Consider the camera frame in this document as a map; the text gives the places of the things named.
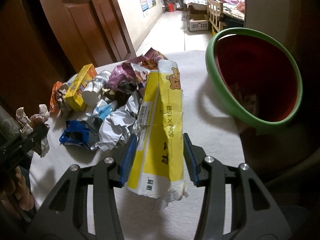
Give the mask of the person left hand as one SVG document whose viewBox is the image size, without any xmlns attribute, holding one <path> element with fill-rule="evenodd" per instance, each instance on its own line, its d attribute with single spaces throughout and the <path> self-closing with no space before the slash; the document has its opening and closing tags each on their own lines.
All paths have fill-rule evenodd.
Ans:
<svg viewBox="0 0 320 240">
<path fill-rule="evenodd" d="M 17 166 L 1 179 L 1 204 L 13 218 L 21 219 L 21 211 L 34 207 L 34 198 L 22 170 Z"/>
</svg>

